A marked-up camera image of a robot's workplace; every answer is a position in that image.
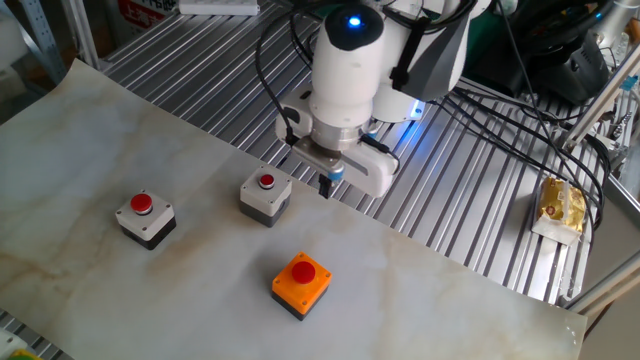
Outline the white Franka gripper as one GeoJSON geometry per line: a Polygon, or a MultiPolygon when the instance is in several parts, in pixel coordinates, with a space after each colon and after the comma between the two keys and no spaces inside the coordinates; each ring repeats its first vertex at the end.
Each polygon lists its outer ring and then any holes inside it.
{"type": "Polygon", "coordinates": [[[328,199],[333,182],[344,180],[372,197],[383,196],[399,169],[390,150],[367,133],[371,122],[338,128],[318,120],[310,107],[311,91],[296,89],[282,101],[276,136],[284,141],[291,129],[295,155],[319,175],[319,194],[328,199]]]}

